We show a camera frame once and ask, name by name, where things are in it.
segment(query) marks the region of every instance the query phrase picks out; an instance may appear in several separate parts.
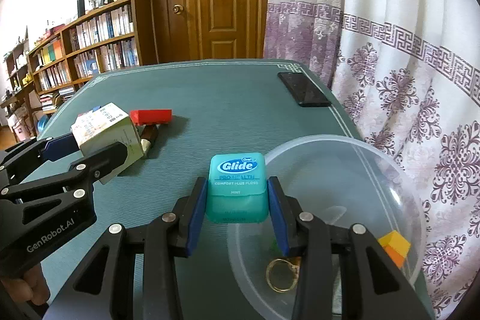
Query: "gold ring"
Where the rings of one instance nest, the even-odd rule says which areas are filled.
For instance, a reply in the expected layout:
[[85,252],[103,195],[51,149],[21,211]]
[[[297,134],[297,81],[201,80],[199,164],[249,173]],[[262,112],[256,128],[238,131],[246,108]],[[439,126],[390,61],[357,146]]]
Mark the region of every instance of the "gold ring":
[[[292,285],[290,287],[288,287],[287,289],[280,289],[276,286],[273,286],[272,282],[270,281],[270,272],[272,271],[275,264],[278,264],[278,263],[286,263],[287,265],[289,265],[290,270],[293,272]],[[283,259],[283,258],[277,258],[277,259],[272,260],[270,263],[268,263],[268,266],[267,266],[267,269],[266,269],[266,272],[265,272],[265,278],[267,280],[268,286],[270,286],[270,288],[277,293],[289,292],[295,286],[297,286],[297,282],[298,282],[298,279],[299,279],[300,265],[299,265],[299,262],[296,262],[296,263],[298,263],[298,264],[294,264],[290,260]]]

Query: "door knob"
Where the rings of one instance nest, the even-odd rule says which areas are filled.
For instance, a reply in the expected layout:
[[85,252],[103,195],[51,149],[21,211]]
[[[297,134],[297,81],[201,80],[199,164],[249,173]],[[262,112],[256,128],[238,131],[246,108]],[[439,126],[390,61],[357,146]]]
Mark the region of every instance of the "door knob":
[[181,14],[183,12],[183,6],[181,4],[176,4],[174,7],[173,7],[173,12],[175,14]]

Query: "white curtain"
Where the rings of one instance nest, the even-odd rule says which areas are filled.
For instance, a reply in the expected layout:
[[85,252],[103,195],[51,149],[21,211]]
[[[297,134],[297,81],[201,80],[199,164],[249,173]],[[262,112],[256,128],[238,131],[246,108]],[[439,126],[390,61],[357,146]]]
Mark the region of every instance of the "white curtain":
[[423,272],[447,318],[480,267],[476,0],[269,0],[268,11],[265,57],[307,64],[414,180],[428,226]]

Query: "red lego brick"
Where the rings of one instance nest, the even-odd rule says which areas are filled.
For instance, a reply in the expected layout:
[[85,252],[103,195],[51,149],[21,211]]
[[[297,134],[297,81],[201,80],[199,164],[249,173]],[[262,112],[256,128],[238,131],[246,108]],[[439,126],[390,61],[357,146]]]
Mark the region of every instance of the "red lego brick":
[[130,112],[131,121],[135,125],[168,124],[172,120],[172,111],[170,109],[157,110],[132,110]]

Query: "yellow block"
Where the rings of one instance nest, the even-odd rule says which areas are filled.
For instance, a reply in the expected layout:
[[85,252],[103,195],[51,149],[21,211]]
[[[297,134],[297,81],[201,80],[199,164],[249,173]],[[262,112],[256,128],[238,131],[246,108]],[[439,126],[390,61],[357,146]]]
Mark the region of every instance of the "yellow block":
[[386,246],[392,247],[401,257],[406,258],[410,250],[410,243],[397,231],[392,231],[389,234],[378,239],[380,245],[385,248]]

